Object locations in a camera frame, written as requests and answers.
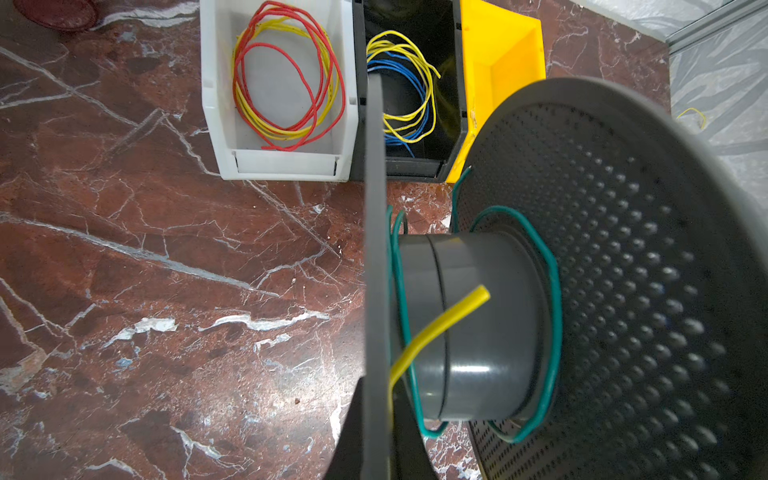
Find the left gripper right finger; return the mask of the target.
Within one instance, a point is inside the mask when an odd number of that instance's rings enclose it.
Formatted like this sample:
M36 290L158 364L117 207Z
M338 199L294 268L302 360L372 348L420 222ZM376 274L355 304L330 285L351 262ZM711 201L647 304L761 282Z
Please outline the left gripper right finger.
M393 392L394 426L390 455L391 479L437 480L404 386Z

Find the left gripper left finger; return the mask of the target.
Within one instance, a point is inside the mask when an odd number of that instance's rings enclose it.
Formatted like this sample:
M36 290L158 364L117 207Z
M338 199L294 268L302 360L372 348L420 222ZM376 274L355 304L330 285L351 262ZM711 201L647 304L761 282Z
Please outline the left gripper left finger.
M324 480L359 480L363 463L363 390L360 377Z

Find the grey perforated cable spool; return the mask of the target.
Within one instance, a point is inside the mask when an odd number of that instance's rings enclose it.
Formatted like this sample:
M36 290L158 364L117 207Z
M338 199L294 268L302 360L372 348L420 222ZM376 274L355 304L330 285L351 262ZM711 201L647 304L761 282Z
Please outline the grey perforated cable spool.
M451 230L387 206L368 82L360 479L391 479L393 392L465 421L491 479L763 479L767 227L664 110L591 78L499 105Z

